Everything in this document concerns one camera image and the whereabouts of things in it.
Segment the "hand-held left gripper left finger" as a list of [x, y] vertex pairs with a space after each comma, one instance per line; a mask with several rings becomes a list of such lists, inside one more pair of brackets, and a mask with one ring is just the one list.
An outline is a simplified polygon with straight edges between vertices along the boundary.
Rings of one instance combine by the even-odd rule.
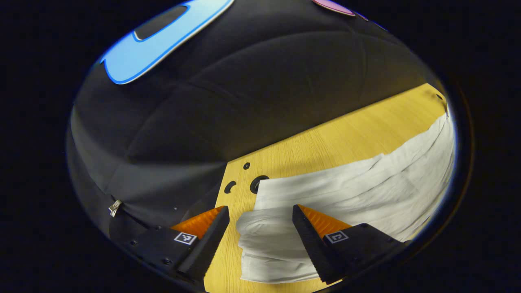
[[203, 285], [229, 222], [229, 208], [220, 206], [171, 227], [156, 226], [125, 237], [122, 245], [165, 277]]

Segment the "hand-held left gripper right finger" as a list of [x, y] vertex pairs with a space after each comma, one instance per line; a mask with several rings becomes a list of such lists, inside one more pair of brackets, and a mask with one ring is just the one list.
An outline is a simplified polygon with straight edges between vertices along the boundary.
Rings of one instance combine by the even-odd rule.
[[292, 222], [320, 280], [328, 285], [358, 278], [407, 247], [370, 224], [349, 225], [301, 204], [293, 206]]

